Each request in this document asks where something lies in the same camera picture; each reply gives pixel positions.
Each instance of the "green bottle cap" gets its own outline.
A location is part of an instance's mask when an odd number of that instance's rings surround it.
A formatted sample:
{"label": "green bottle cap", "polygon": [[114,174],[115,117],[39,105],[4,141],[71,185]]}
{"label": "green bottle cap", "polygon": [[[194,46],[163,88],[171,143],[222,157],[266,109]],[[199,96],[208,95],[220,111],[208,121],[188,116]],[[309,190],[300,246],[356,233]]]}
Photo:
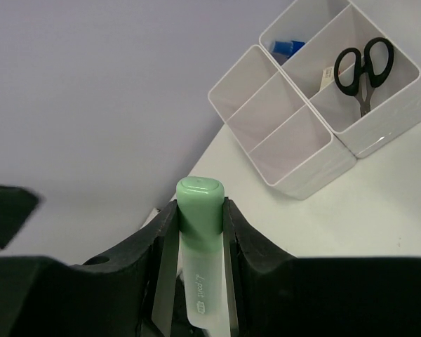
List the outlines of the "green bottle cap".
{"label": "green bottle cap", "polygon": [[225,189],[215,179],[186,177],[176,185],[181,238],[197,251],[221,249]]}

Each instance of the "scissors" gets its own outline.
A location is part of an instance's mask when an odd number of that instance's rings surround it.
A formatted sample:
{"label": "scissors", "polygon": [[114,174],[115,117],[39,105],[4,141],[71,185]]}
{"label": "scissors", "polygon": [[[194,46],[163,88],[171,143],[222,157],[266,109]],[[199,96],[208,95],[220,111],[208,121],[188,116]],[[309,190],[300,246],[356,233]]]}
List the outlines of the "scissors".
{"label": "scissors", "polygon": [[[371,48],[376,44],[382,42],[386,47],[388,51],[388,61],[387,65],[385,66],[384,71],[381,74],[375,74],[373,69],[373,61],[371,60]],[[340,63],[342,62],[343,58],[349,54],[353,53],[356,60],[354,61],[354,78],[350,85],[344,86],[340,83],[339,78],[339,68]],[[342,51],[339,56],[337,57],[337,60],[335,61],[334,66],[334,77],[335,77],[335,83],[337,84],[337,87],[340,89],[342,93],[348,96],[355,97],[359,104],[360,104],[360,115],[361,117],[365,116],[371,111],[371,96],[374,93],[374,90],[385,82],[388,75],[390,75],[390,72],[393,68],[393,62],[394,62],[394,47],[393,44],[384,37],[376,37],[372,40],[370,40],[364,50],[363,55],[365,56],[365,65],[362,66],[362,55],[360,53],[360,50],[357,48],[348,48]],[[363,89],[360,83],[360,78],[362,74],[366,74],[366,98],[363,100]]]}

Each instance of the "white organizer box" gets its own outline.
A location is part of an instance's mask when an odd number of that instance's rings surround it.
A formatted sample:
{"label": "white organizer box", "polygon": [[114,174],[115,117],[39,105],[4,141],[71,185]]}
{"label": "white organizer box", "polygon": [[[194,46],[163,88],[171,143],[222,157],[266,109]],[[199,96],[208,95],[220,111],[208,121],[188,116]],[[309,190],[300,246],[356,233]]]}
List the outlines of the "white organizer box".
{"label": "white organizer box", "polygon": [[[393,41],[392,72],[363,118],[335,82],[319,90],[323,69],[341,51],[363,54],[374,37],[386,36],[348,0],[296,0],[210,90],[210,103],[266,184],[305,199],[421,121],[420,68]],[[289,40],[306,44],[280,66],[269,50]],[[341,64],[342,83],[352,80],[351,56]],[[379,44],[371,56],[378,74],[387,52]]]}

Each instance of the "black scissors handle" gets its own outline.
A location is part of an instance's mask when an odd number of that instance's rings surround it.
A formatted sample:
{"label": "black scissors handle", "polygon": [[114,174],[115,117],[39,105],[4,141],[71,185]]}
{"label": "black scissors handle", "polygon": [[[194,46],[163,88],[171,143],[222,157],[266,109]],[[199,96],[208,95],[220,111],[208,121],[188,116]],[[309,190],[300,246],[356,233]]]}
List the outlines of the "black scissors handle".
{"label": "black scissors handle", "polygon": [[[378,42],[382,42],[387,47],[388,61],[387,61],[387,65],[385,66],[384,71],[382,73],[376,75],[374,73],[373,61],[371,60],[370,52],[371,52],[371,48]],[[352,83],[350,85],[344,86],[340,82],[338,72],[339,72],[339,69],[340,69],[340,63],[342,62],[343,58],[349,53],[353,53],[354,56],[355,56],[354,78],[353,78]],[[359,93],[360,76],[363,73],[368,74],[370,85],[373,88],[377,88],[377,87],[383,85],[383,83],[385,82],[387,77],[390,75],[390,72],[392,71],[393,63],[394,63],[394,47],[393,47],[393,44],[388,39],[386,39],[384,37],[376,37],[376,38],[370,40],[366,44],[366,46],[363,50],[363,54],[365,55],[365,65],[364,66],[362,66],[362,55],[360,53],[360,50],[357,49],[357,48],[345,49],[344,51],[342,51],[339,54],[339,56],[337,57],[337,60],[335,61],[335,66],[334,66],[334,77],[335,78],[334,78],[334,80],[335,80],[335,83],[337,84],[337,87],[345,95],[355,96]]]}

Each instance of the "white tabletop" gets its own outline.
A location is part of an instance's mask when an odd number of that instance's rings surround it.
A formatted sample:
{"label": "white tabletop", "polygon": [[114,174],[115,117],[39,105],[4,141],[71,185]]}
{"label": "white tabletop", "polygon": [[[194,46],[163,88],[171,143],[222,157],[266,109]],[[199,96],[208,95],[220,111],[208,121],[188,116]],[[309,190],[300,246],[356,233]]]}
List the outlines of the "white tabletop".
{"label": "white tabletop", "polygon": [[304,201],[266,186],[226,126],[190,175],[295,256],[421,256],[421,123]]}

